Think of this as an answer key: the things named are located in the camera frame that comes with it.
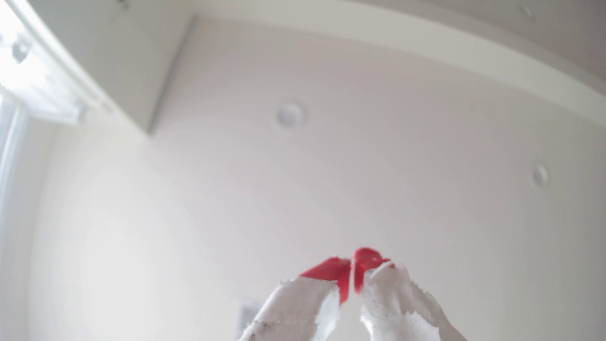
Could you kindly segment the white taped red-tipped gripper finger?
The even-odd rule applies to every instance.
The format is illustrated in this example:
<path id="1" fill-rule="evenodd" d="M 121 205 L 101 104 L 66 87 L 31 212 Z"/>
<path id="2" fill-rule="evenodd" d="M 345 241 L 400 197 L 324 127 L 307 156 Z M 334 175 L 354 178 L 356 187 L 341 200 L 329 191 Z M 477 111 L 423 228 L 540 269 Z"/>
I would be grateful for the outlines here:
<path id="1" fill-rule="evenodd" d="M 354 290 L 372 340 L 466 340 L 404 266 L 374 249 L 354 252 Z"/>
<path id="2" fill-rule="evenodd" d="M 282 282 L 239 340 L 327 340 L 350 291 L 350 259 L 330 257 Z"/>

